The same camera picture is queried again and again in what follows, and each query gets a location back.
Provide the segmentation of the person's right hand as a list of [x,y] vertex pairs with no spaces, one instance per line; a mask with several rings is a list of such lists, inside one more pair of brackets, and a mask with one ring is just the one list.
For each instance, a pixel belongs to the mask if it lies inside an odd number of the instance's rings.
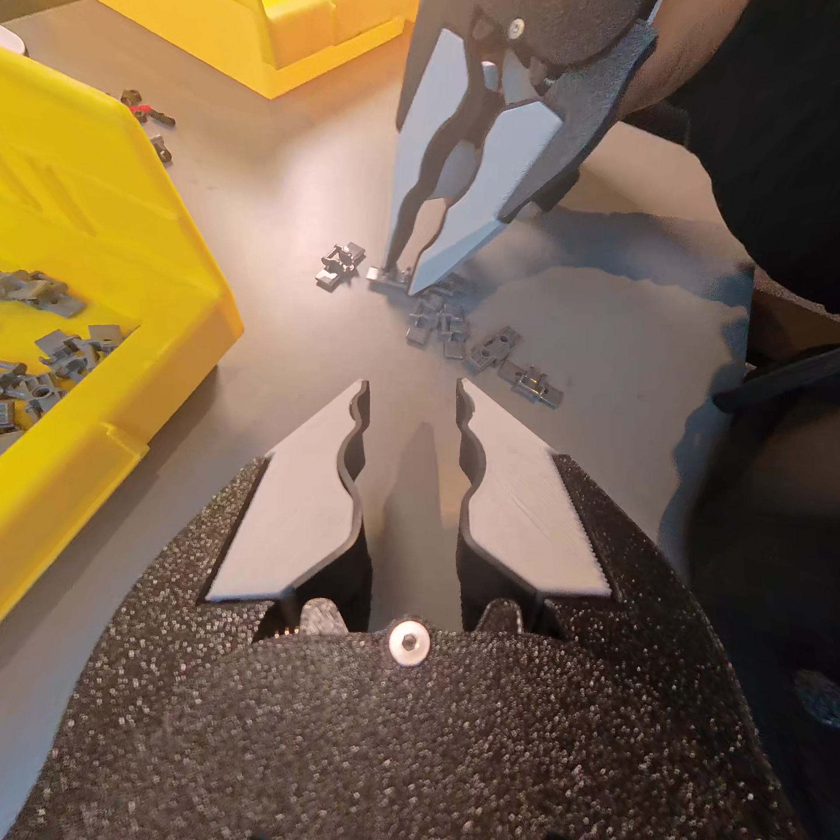
[[663,1],[653,20],[654,52],[629,84],[618,120],[667,99],[714,56],[747,1]]

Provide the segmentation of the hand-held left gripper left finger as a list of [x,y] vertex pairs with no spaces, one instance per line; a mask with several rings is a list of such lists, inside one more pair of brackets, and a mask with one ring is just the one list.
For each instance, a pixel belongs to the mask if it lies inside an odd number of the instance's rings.
[[266,453],[206,582],[208,603],[272,602],[263,624],[293,629],[321,598],[349,631],[369,629],[372,560],[356,480],[370,414],[370,384],[357,380]]

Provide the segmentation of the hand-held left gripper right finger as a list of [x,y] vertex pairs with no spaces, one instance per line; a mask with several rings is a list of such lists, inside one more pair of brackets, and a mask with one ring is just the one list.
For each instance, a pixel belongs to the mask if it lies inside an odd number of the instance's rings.
[[612,599],[560,454],[470,380],[456,385],[456,424],[469,481],[456,545],[464,629],[497,599],[513,601],[528,629],[548,599]]

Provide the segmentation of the small grey track link cluster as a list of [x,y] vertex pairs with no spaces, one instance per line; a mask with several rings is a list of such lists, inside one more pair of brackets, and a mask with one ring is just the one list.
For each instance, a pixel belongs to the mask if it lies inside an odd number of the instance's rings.
[[[316,284],[326,291],[335,291],[346,280],[360,275],[365,258],[365,249],[353,242],[334,245],[321,257],[321,268],[314,277]],[[512,358],[522,341],[520,332],[504,325],[470,343],[466,293],[465,282],[449,276],[412,296],[406,342],[424,348],[434,337],[445,359],[462,363],[474,375],[496,371],[513,392],[532,404],[556,410],[563,398],[562,391],[539,367]]]

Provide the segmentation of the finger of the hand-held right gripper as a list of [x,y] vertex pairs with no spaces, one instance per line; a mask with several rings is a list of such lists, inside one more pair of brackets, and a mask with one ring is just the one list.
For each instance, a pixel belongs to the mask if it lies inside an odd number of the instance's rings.
[[537,100],[500,112],[472,183],[418,257],[409,295],[446,278],[499,234],[503,207],[561,126],[561,118]]
[[490,180],[480,144],[467,141],[481,122],[487,96],[480,61],[446,28],[415,28],[400,99],[395,154],[395,261],[404,257],[430,198],[454,205],[435,234],[404,268],[444,274],[490,231]]

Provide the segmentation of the yellow storage bin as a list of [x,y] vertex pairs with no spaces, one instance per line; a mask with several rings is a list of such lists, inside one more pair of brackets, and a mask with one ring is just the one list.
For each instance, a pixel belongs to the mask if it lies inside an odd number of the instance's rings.
[[273,100],[399,36],[418,1],[103,1]]
[[146,456],[243,332],[223,273],[149,136],[118,99],[2,49],[2,272],[87,303],[63,319],[2,303],[1,356],[118,324],[124,343],[2,452],[1,611],[16,604]]

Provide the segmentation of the grey desk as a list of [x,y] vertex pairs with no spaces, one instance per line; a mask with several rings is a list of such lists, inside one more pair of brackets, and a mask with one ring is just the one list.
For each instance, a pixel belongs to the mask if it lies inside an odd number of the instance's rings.
[[[460,628],[455,545],[469,487],[455,386],[466,373],[405,339],[412,303],[366,280],[317,287],[335,244],[382,257],[408,37],[268,101],[96,2],[10,23],[44,64],[173,116],[172,182],[231,286],[244,335],[133,473],[2,624],[2,833],[49,751],[111,614],[163,547],[252,458],[358,379],[371,385],[358,487],[374,563],[372,626]],[[747,259],[706,173],[620,124],[546,218],[517,221],[465,267],[475,337],[510,325],[514,358],[563,392],[530,404],[478,387],[572,457],[686,581],[686,516],[739,373]]]

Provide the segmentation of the scatter of black red pins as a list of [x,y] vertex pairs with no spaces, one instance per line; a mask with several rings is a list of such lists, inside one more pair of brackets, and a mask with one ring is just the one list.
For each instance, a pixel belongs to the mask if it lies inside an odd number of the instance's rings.
[[[173,117],[144,102],[139,91],[135,89],[124,89],[119,99],[121,103],[131,111],[132,115],[141,125],[153,123],[153,125],[157,125],[168,130],[174,130],[176,128],[176,121]],[[149,134],[149,139],[163,166],[170,166],[172,164],[172,153],[165,143],[164,136],[160,133],[152,133]]]

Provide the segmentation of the pile of grey track links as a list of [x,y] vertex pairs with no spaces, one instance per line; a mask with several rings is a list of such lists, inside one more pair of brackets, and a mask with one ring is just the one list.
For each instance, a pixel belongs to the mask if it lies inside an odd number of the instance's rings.
[[[66,283],[23,269],[2,272],[1,299],[67,320],[80,316],[88,306]],[[8,451],[128,336],[118,324],[90,324],[86,336],[54,329],[34,340],[39,371],[23,360],[3,358],[1,451]]]

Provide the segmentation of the person's right forearm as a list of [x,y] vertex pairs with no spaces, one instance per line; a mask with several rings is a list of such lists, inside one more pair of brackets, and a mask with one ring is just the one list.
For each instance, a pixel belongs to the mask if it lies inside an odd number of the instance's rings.
[[838,314],[839,2],[749,2],[670,100],[755,265]]

